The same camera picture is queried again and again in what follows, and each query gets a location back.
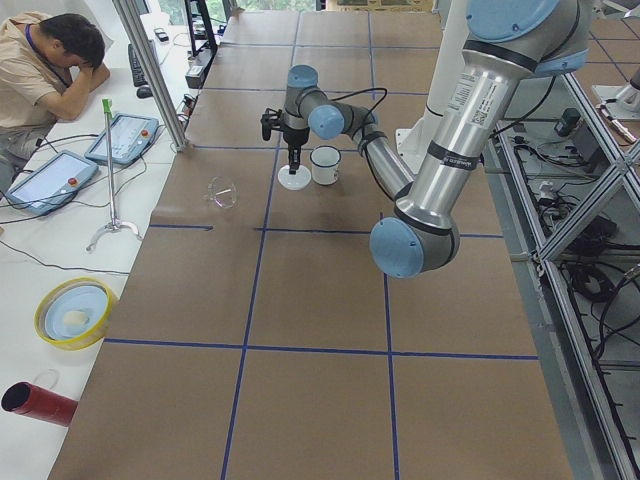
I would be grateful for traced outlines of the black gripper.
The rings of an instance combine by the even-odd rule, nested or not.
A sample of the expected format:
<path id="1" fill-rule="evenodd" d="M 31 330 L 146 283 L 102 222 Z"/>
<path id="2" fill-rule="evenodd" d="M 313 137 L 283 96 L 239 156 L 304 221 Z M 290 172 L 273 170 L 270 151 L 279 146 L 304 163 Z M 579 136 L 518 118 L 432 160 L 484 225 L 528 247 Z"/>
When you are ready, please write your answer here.
<path id="1" fill-rule="evenodd" d="M 288 146 L 288 173 L 295 175 L 300 167 L 301 147 L 308 142 L 310 128 L 303 117 L 283 112 L 281 116 L 283 139 Z"/>

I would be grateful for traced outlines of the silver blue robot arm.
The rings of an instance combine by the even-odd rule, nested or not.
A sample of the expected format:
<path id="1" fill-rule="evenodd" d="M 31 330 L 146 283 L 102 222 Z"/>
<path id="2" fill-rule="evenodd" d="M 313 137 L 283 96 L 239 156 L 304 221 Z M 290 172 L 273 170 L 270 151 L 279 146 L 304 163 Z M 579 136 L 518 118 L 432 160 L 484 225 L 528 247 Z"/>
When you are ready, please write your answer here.
<path id="1" fill-rule="evenodd" d="M 393 152 L 372 110 L 329 99 L 308 65 L 289 70 L 284 105 L 264 112 L 262 135 L 282 132 L 291 173 L 311 133 L 349 136 L 394 203 L 393 216 L 370 233 L 378 268 L 396 278 L 438 269 L 458 251 L 452 209 L 516 88 L 584 65 L 593 8 L 591 1 L 468 2 L 464 66 L 417 173 Z"/>

